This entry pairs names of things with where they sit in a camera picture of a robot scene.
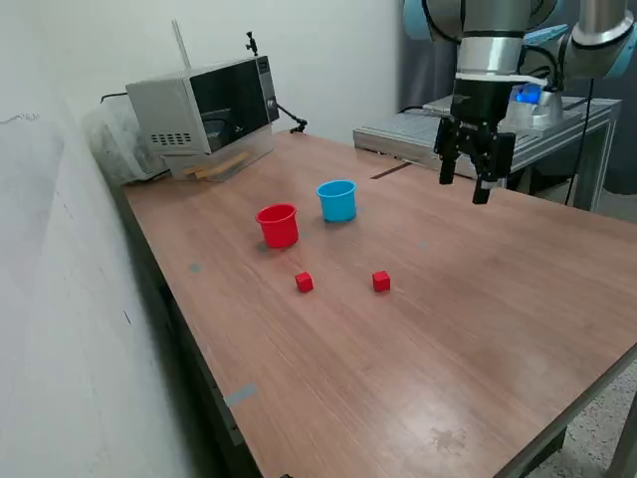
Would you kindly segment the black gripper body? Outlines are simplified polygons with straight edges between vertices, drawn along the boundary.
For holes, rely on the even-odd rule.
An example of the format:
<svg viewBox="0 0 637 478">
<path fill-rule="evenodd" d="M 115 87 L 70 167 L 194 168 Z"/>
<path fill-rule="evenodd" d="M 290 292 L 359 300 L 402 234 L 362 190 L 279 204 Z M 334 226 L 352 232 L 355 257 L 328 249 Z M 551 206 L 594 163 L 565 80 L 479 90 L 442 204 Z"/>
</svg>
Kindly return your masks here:
<svg viewBox="0 0 637 478">
<path fill-rule="evenodd" d="M 512 88 L 513 84 L 506 82 L 454 81 L 451 115 L 461 145 L 467 142 L 476 150 L 492 150 L 495 145 L 513 148 L 514 135 L 498 129 L 506 116 Z"/>
</svg>

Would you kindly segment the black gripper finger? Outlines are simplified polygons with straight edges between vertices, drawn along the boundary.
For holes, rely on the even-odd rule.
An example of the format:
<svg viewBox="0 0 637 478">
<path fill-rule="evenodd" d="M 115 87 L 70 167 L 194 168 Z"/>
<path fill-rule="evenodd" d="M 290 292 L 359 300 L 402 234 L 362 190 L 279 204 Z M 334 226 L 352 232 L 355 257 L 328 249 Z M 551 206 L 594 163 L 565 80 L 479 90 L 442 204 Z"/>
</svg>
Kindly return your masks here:
<svg viewBox="0 0 637 478">
<path fill-rule="evenodd" d="M 434 143 L 434 152 L 441 160 L 439 183 L 452 184 L 455 177 L 456 162 L 460 156 L 460 123 L 455 119 L 441 118 Z"/>
<path fill-rule="evenodd" d="M 513 132 L 484 132 L 474 139 L 471 159 L 477 172 L 473 203 L 487 204 L 491 191 L 511 172 L 516 135 Z"/>
</svg>

